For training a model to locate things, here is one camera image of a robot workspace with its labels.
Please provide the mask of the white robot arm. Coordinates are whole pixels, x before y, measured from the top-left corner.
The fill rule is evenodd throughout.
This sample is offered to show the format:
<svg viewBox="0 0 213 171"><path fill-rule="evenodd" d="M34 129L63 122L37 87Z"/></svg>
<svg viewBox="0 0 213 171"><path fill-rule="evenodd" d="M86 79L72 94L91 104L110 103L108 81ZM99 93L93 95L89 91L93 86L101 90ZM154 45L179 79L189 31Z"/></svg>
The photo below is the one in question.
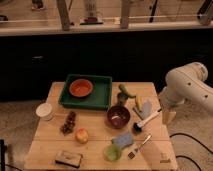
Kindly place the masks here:
<svg viewBox="0 0 213 171"><path fill-rule="evenodd" d="M213 115L213 88L205 84L206 66L192 62L171 69L165 76L166 86L159 93L162 121L169 124L176 116L174 108L190 100Z"/></svg>

